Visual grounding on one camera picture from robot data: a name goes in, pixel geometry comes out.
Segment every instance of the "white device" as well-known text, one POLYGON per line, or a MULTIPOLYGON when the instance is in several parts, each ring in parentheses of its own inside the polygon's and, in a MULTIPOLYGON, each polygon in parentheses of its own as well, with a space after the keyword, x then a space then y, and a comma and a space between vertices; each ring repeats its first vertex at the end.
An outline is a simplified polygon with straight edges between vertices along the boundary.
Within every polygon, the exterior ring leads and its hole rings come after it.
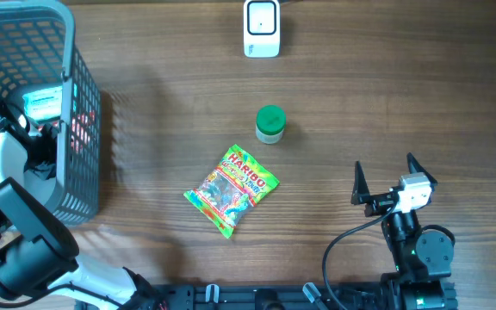
POLYGON ((277 56, 281 47, 281 5, 277 0, 246 0, 244 12, 246 57, 277 56))

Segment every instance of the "gray basket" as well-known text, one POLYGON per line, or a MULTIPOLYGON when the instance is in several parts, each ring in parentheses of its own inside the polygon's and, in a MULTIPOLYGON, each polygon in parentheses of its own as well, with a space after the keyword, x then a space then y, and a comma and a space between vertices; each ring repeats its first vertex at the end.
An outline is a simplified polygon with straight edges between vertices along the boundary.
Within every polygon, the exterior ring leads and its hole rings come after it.
POLYGON ((69 226, 98 209, 101 95, 74 44, 74 18, 53 0, 0 3, 0 99, 62 84, 57 176, 45 206, 69 226))

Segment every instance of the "wooden surface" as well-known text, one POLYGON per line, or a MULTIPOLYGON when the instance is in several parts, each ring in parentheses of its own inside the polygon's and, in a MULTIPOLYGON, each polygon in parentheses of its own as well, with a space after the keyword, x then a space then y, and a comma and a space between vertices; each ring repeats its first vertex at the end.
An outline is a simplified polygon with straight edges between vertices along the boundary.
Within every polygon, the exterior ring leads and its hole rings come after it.
MULTIPOLYGON (((289 3, 276 59, 244 57, 242 3, 72 10, 103 94, 101 210, 73 230, 84 252, 154 283, 322 282, 328 243, 367 221, 354 162, 378 193, 413 152, 440 184, 420 222, 457 236, 460 308, 496 309, 496 3, 289 3), (274 146, 254 134, 266 104, 288 116, 274 146), (233 144, 281 185, 227 240, 183 192, 233 144)), ((378 227, 329 262, 334 282, 394 269, 378 227)))

